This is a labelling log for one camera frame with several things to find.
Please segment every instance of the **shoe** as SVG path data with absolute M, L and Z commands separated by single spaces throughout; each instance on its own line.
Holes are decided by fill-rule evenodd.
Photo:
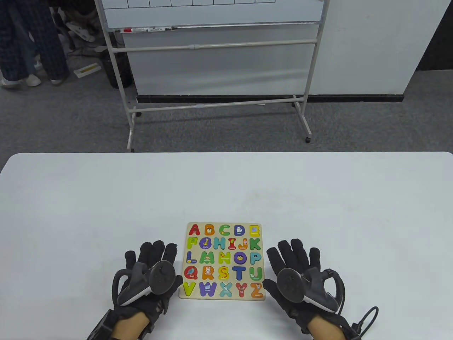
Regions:
M 38 85 L 41 85 L 41 80 L 36 77 L 34 74 L 31 74 L 28 76 L 28 78 L 25 80 L 28 86 L 30 87 L 35 87 Z
M 63 79 L 59 79 L 59 80 L 50 80 L 50 83 L 53 85 L 53 86 L 60 86 L 61 84 L 63 84 L 63 82 L 69 77 L 69 75 L 67 74 L 66 76 L 63 77 Z
M 0 80 L 0 87 L 3 87 L 3 88 L 18 88 L 20 87 L 22 81 L 20 80 L 17 80 L 17 81 L 11 81 L 11 80 L 7 80 L 5 78 L 2 78 Z

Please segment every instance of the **whiteboard stand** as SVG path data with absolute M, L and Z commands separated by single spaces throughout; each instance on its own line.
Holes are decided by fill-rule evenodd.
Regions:
M 316 66 L 316 60 L 318 58 L 319 52 L 319 45 L 321 43 L 321 38 L 323 36 L 324 25 L 326 22 L 327 12 L 329 8 L 330 0 L 317 0 L 323 2 L 322 14 L 319 21 L 309 21 L 309 22 L 294 22 L 294 24 L 316 24 L 318 25 L 318 33 L 316 38 L 314 39 L 302 39 L 302 40 L 278 40 L 278 41 L 262 41 L 262 42 L 247 42 L 247 43 L 232 43 L 232 44 L 191 44 L 191 45 L 182 45 L 182 46 L 161 46 L 161 47 L 138 47 L 138 48 L 114 48 L 111 44 L 109 32 L 118 30 L 118 29 L 110 29 L 107 25 L 106 16 L 104 12 L 104 7 L 102 5 L 101 0 L 95 0 L 97 12 L 99 14 L 102 31 L 104 33 L 104 37 L 106 40 L 107 48 L 109 51 L 110 58 L 112 60 L 113 70 L 115 72 L 116 81 L 118 82 L 118 87 L 121 95 L 121 99 L 123 102 L 123 107 L 126 112 L 127 121 L 129 123 L 129 137 L 127 141 L 127 150 L 130 152 L 135 152 L 133 148 L 133 140 L 134 140 L 134 130 L 135 130 L 135 123 L 136 117 L 139 117 L 141 113 L 144 112 L 156 112 L 156 111 L 170 111 L 170 110 L 185 110 L 185 109 L 204 109 L 209 107 L 231 107 L 231 106 L 246 106 L 246 105 L 262 105 L 262 104 L 273 104 L 273 103 L 291 103 L 292 106 L 295 107 L 302 127 L 305 131 L 306 138 L 305 142 L 310 143 L 312 138 L 312 132 L 310 127 L 308 126 L 307 120 L 305 118 L 305 110 L 307 108 L 307 100 L 308 94 L 310 93 L 310 87 L 313 80 L 313 73 Z M 277 25 L 282 24 L 280 23 L 269 23 L 269 25 Z M 222 26 L 248 26 L 249 24 L 235 24 L 235 25 L 217 25 L 215 27 L 222 27 Z M 145 51 L 171 51 L 171 50 L 197 50 L 197 49 L 231 49 L 231 48 L 241 48 L 241 47 L 256 47 L 256 46 L 279 46 L 279 45 L 299 45 L 299 44 L 314 44 L 313 49 L 313 56 L 310 64 L 310 68 L 308 71 L 308 77 L 305 84 L 305 91 L 302 97 L 298 97 L 297 95 L 293 95 L 292 98 L 284 98 L 284 99 L 269 99 L 269 100 L 255 100 L 255 101 L 248 101 L 248 102 L 226 102 L 226 103 L 216 103 L 216 104 L 196 104 L 196 105 L 186 105 L 186 106 L 169 106 L 169 107 L 150 107 L 150 108 L 129 108 L 126 94 L 124 91 L 123 83 L 120 77 L 120 71 L 118 69 L 118 64 L 116 63 L 115 54 L 122 53 L 122 52 L 145 52 Z

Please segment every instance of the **wooden puzzle board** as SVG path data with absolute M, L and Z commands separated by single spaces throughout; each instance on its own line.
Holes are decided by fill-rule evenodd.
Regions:
M 183 299 L 265 299 L 261 224 L 189 223 L 183 262 Z

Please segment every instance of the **gray carpet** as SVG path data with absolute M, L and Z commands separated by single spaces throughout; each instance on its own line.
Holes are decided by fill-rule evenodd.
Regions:
M 72 57 L 71 69 L 92 62 Z M 0 89 L 0 169 L 19 152 L 125 152 L 127 120 L 103 71 L 61 87 Z M 129 90 L 133 99 L 133 89 Z M 453 71 L 417 72 L 403 103 L 309 104 L 312 143 L 289 104 L 139 118 L 136 152 L 453 151 Z

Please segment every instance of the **wrist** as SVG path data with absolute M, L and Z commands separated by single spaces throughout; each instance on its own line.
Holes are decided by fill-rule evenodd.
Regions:
M 118 340 L 137 340 L 148 324 L 149 319 L 145 313 L 139 312 L 129 319 L 119 320 L 111 337 Z
M 315 340 L 346 340 L 340 327 L 316 315 L 307 325 Z

